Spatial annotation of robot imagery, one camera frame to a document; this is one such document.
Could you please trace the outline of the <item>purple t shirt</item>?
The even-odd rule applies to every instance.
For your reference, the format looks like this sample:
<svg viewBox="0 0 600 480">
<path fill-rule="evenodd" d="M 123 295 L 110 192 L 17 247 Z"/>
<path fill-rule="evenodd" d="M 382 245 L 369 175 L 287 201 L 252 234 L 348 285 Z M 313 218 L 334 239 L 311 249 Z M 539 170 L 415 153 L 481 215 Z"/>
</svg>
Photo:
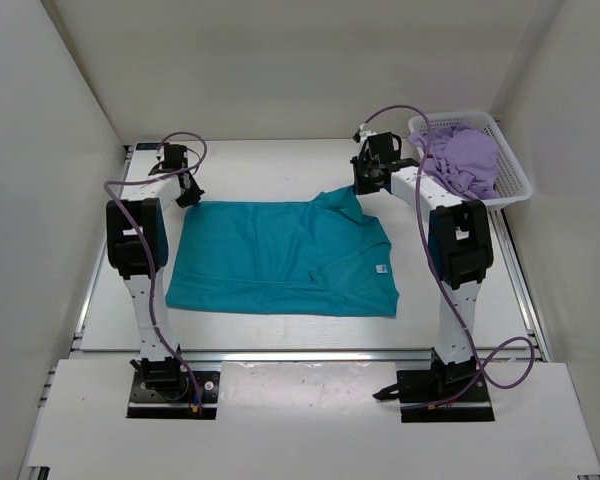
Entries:
<svg viewBox="0 0 600 480">
<path fill-rule="evenodd" d="M 499 197 L 498 145 L 466 123 L 432 131 L 423 172 L 448 192 L 473 200 Z"/>
</svg>

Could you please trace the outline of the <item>teal t shirt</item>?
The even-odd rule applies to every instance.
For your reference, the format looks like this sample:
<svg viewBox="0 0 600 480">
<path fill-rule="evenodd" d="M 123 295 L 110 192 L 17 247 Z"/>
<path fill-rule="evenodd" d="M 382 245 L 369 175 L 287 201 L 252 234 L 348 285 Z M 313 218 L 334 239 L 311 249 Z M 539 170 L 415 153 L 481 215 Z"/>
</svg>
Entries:
<svg viewBox="0 0 600 480">
<path fill-rule="evenodd" d="M 393 317 L 391 242 L 344 187 L 301 202 L 206 201 L 185 217 L 166 304 L 192 311 Z"/>
</svg>

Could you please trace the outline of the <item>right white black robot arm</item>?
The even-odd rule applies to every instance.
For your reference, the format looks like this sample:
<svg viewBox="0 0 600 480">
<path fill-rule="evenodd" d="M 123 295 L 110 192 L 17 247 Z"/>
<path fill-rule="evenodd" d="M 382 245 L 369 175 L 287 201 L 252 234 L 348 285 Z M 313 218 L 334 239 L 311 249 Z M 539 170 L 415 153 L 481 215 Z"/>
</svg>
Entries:
<svg viewBox="0 0 600 480">
<path fill-rule="evenodd" d="M 421 164 L 404 158 L 397 135 L 359 128 L 353 139 L 359 146 L 351 160 L 354 191 L 366 195 L 384 189 L 414 209 L 426 260 L 440 290 L 431 366 L 401 375 L 373 397 L 423 403 L 456 398 L 479 374 L 472 337 L 476 300 L 493 264 L 486 206 L 450 193 L 427 176 Z"/>
</svg>

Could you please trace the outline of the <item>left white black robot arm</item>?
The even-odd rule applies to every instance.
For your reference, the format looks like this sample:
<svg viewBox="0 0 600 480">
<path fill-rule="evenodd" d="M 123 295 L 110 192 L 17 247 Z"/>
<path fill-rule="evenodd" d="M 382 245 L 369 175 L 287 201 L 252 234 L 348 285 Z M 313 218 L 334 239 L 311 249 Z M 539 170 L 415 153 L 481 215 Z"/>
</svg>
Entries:
<svg viewBox="0 0 600 480">
<path fill-rule="evenodd" d="M 204 156 L 182 144 L 156 147 L 156 164 L 140 181 L 108 181 L 105 208 L 106 250 L 131 296 L 140 336 L 140 353 L 131 361 L 145 387 L 168 402 L 201 403 L 200 385 L 182 357 L 171 328 L 164 293 L 164 269 L 169 261 L 164 212 L 175 204 L 197 204 L 203 190 L 194 174 Z"/>
</svg>

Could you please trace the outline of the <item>blue label sticker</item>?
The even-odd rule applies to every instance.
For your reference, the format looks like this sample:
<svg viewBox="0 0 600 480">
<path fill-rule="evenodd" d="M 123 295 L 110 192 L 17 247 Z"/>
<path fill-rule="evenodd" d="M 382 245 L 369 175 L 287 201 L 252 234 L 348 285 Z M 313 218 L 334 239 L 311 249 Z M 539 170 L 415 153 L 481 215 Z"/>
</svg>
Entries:
<svg viewBox="0 0 600 480">
<path fill-rule="evenodd" d="M 135 145 L 135 151 L 155 151 L 160 148 L 160 143 L 139 142 Z"/>
</svg>

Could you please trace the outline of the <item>white plastic basket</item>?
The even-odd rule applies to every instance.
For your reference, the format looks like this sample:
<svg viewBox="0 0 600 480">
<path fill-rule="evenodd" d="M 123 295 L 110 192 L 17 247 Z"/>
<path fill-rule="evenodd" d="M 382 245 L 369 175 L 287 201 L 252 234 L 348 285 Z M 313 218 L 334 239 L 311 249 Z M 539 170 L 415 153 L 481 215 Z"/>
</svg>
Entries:
<svg viewBox="0 0 600 480">
<path fill-rule="evenodd" d="M 498 145 L 499 176 L 496 181 L 497 199 L 480 200 L 492 211 L 527 200 L 532 195 L 532 187 L 522 167 L 493 117 L 482 111 L 461 111 L 433 114 L 428 119 L 414 116 L 408 121 L 410 135 L 407 141 L 418 150 L 425 160 L 429 154 L 432 131 L 446 126 L 466 123 L 471 128 L 491 137 Z"/>
</svg>

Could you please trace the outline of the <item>aluminium rail front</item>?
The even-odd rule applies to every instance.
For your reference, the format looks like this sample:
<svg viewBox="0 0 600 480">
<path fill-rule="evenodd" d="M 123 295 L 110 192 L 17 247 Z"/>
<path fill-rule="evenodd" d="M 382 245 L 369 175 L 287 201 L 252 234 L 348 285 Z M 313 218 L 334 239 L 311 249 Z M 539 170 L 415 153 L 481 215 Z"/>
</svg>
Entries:
<svg viewBox="0 0 600 480">
<path fill-rule="evenodd" d="M 428 362 L 430 350 L 247 350 L 185 351 L 191 362 Z"/>
</svg>

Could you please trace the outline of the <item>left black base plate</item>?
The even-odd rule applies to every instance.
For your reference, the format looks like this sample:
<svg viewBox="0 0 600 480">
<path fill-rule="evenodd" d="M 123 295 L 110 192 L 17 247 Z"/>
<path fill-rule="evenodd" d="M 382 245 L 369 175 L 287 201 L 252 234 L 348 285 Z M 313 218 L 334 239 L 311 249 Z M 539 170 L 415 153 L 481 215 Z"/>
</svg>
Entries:
<svg viewBox="0 0 600 480">
<path fill-rule="evenodd" d="M 193 371 L 201 390 L 198 398 L 186 368 L 173 358 L 130 362 L 134 369 L 126 416 L 131 419 L 214 420 L 220 371 Z"/>
</svg>

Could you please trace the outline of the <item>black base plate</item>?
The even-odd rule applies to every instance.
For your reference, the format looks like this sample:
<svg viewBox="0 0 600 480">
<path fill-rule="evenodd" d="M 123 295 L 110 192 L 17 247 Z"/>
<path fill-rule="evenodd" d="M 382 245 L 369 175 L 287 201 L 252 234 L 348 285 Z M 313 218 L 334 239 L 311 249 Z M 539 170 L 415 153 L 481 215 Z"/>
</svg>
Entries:
<svg viewBox="0 0 600 480">
<path fill-rule="evenodd" d="M 402 423 L 495 420 L 489 390 L 482 376 L 462 396 L 456 398 L 455 395 L 470 383 L 469 379 L 440 387 L 430 370 L 398 370 L 396 375 Z"/>
<path fill-rule="evenodd" d="M 220 371 L 193 371 L 201 390 L 198 398 L 186 368 L 173 358 L 130 362 L 134 369 L 126 416 L 131 419 L 214 420 Z"/>
</svg>

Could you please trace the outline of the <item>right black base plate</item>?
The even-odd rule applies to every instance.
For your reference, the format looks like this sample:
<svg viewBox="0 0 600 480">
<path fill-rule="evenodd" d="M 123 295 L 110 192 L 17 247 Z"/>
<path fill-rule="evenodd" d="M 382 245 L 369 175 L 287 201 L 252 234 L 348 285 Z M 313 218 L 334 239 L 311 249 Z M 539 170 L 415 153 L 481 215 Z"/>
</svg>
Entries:
<svg viewBox="0 0 600 480">
<path fill-rule="evenodd" d="M 470 383 L 469 379 L 440 387 L 430 370 L 398 370 L 396 375 L 402 423 L 495 420 L 489 390 L 482 376 L 462 396 L 456 398 L 455 395 Z"/>
</svg>

